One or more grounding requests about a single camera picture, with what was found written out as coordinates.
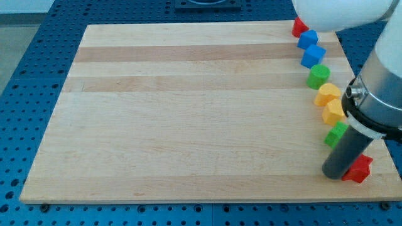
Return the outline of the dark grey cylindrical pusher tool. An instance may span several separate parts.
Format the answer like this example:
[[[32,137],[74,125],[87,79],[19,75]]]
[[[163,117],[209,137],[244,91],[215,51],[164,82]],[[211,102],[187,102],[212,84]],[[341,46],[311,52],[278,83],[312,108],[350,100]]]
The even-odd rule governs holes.
[[[332,180],[340,180],[373,140],[370,129],[348,126],[324,161],[323,174]]]

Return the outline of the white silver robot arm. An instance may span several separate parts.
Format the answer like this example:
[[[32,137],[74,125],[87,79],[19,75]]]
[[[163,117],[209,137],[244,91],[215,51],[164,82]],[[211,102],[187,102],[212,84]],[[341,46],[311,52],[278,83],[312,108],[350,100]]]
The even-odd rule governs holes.
[[[359,75],[342,96],[349,123],[322,165],[339,180],[375,139],[401,141],[401,0],[293,0],[298,17],[319,32],[342,31],[385,20]]]

